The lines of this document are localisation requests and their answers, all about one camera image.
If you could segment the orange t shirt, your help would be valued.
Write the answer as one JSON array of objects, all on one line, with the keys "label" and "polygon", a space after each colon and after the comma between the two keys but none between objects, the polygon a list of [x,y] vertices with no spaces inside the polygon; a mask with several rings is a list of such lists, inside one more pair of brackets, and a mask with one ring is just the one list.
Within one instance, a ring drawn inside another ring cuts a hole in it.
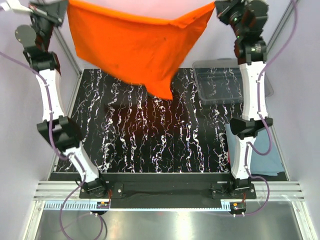
[{"label": "orange t shirt", "polygon": [[153,96],[171,100],[171,81],[205,31],[211,2],[173,20],[144,17],[81,0],[67,7],[77,56]]}]

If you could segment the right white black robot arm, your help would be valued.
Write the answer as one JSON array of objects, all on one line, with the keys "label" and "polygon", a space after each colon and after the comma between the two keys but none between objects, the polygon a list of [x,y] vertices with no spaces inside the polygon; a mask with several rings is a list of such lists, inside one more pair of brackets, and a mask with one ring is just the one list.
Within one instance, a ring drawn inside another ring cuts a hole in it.
[{"label": "right white black robot arm", "polygon": [[217,0],[217,18],[231,26],[236,40],[234,53],[241,72],[243,111],[230,121],[235,136],[235,152],[231,157],[231,180],[227,193],[242,198],[251,191],[251,159],[258,133],[268,130],[273,119],[268,116],[265,100],[267,45],[262,37],[269,6],[264,0]]}]

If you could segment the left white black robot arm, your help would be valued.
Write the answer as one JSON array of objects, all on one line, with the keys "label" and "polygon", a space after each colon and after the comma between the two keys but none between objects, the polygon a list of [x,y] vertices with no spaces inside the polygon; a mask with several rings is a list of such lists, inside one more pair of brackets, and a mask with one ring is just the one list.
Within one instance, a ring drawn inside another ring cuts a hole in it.
[{"label": "left white black robot arm", "polygon": [[111,195],[111,189],[83,146],[80,127],[67,116],[63,108],[60,82],[61,65],[55,52],[49,51],[53,30],[63,24],[68,1],[51,3],[30,2],[23,6],[17,0],[14,11],[27,14],[29,25],[15,30],[23,46],[27,67],[35,74],[40,86],[43,116],[37,124],[41,136],[51,145],[60,160],[70,161],[80,175],[78,184],[83,192],[94,198]]}]

